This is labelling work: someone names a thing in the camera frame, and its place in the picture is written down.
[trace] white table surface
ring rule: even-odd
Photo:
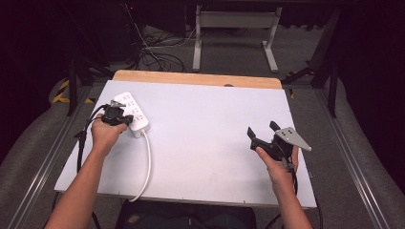
[[[96,104],[130,92],[149,119],[152,172],[141,199],[241,206],[275,206],[266,165],[249,149],[251,127],[270,141],[271,120],[294,127],[284,90],[108,81]],[[305,139],[306,133],[300,133]],[[75,177],[77,144],[54,189],[66,191]],[[89,128],[83,161],[92,148]],[[316,207],[303,155],[299,154],[298,198]],[[100,195],[130,198],[147,173],[144,136],[121,134],[106,157]]]

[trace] white power strip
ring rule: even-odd
[[[145,132],[149,131],[151,128],[149,121],[130,93],[119,94],[114,97],[114,101],[126,105],[122,108],[124,115],[134,116],[134,121],[129,124],[129,128],[135,137],[140,137],[142,130]]]

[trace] forearm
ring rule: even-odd
[[[87,228],[96,201],[104,155],[92,150],[56,205],[47,228]]]
[[[286,229],[312,228],[301,204],[295,196],[292,188],[290,190],[273,189],[280,206],[280,213]]]

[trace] table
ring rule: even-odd
[[[271,118],[281,127],[293,127],[286,94],[281,90],[279,80],[118,71],[114,80],[105,86],[96,107],[125,91],[134,96],[151,123],[147,134],[151,141],[152,172],[141,199],[238,206],[278,205],[266,166],[249,149],[246,130],[251,126],[258,137],[270,140],[273,135],[268,128]],[[260,110],[251,109],[258,104],[262,104]],[[91,147],[92,141],[88,137],[83,158]],[[63,192],[72,182],[76,156],[77,146],[55,190]],[[302,154],[299,159],[298,198],[303,207],[316,207]],[[122,133],[106,158],[97,192],[119,198],[137,195],[146,178],[146,161],[143,137]]]
[[[263,41],[267,63],[273,73],[278,67],[271,50],[274,34],[277,30],[281,16],[281,8],[276,12],[231,12],[231,11],[201,11],[202,6],[196,10],[196,44],[194,46],[193,71],[200,70],[202,55],[201,28],[270,28],[268,39]]]

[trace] wooden table edge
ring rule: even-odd
[[[277,78],[201,73],[163,73],[119,70],[113,80],[149,83],[195,84],[207,86],[231,85],[242,88],[283,89]]]

